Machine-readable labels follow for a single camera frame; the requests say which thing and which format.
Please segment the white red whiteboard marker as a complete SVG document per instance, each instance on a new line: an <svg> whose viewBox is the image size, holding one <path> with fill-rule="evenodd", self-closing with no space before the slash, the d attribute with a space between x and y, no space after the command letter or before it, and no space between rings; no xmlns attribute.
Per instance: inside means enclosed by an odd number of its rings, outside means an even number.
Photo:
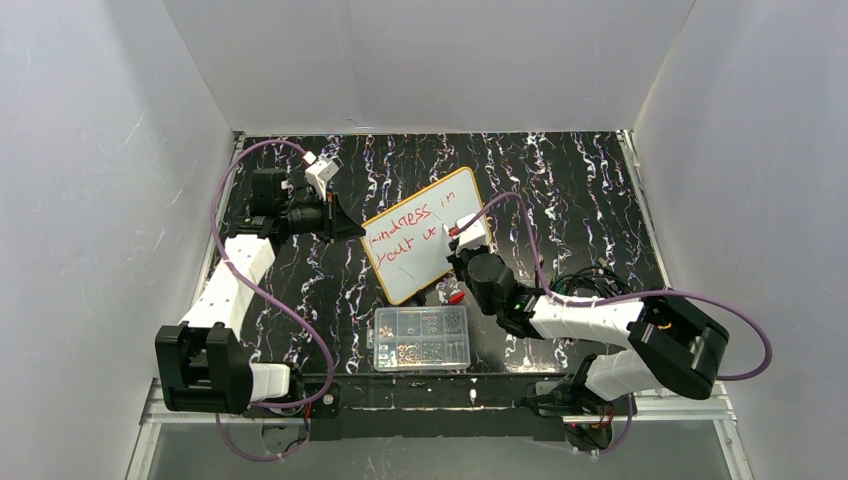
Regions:
<svg viewBox="0 0 848 480"><path fill-rule="evenodd" d="M447 236L447 238L453 239L454 236L455 236L456 227L455 226L449 226L447 224L443 224L442 227L443 227L444 233Z"/></svg>

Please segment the yellow framed whiteboard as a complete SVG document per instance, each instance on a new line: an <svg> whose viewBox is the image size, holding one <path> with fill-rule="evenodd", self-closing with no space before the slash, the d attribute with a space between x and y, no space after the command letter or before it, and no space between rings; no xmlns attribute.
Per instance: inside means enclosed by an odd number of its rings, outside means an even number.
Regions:
<svg viewBox="0 0 848 480"><path fill-rule="evenodd" d="M387 302L399 305L451 271L443 224L484 205L473 170L461 167L363 224L361 238Z"/></svg>

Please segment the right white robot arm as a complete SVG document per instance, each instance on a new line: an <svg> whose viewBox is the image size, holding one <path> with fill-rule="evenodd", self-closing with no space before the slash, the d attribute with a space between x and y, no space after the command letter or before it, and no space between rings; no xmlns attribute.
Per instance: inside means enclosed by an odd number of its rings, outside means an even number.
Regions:
<svg viewBox="0 0 848 480"><path fill-rule="evenodd" d="M565 381L562 399L610 403L659 388L689 399L710 397L729 333L688 299L670 291L625 300L548 294L518 282L485 246L457 251L447 260L480 311L507 333L619 347L615 354L585 358Z"/></svg>

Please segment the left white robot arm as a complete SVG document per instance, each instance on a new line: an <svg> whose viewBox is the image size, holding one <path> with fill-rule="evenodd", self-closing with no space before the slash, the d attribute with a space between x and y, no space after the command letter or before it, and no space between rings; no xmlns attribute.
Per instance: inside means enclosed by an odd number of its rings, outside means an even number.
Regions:
<svg viewBox="0 0 848 480"><path fill-rule="evenodd" d="M251 176L248 214L223 242L219 260L201 295L181 321L160 328L155 338L159 378L171 411L241 414L266 400L294 400L301 390L291 366L253 363L240 331L255 289L285 242L314 234L326 243L364 236L335 194L318 179L315 195L298 200L282 169Z"/></svg>

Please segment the red marker cap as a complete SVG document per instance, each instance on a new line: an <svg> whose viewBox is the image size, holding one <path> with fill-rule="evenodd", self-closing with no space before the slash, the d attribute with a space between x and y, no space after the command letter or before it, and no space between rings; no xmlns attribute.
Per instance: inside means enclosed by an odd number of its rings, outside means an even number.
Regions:
<svg viewBox="0 0 848 480"><path fill-rule="evenodd" d="M464 292L458 292L458 293L452 295L448 299L448 305L457 305L457 304L461 303L464 300L464 298L465 298L465 293Z"/></svg>

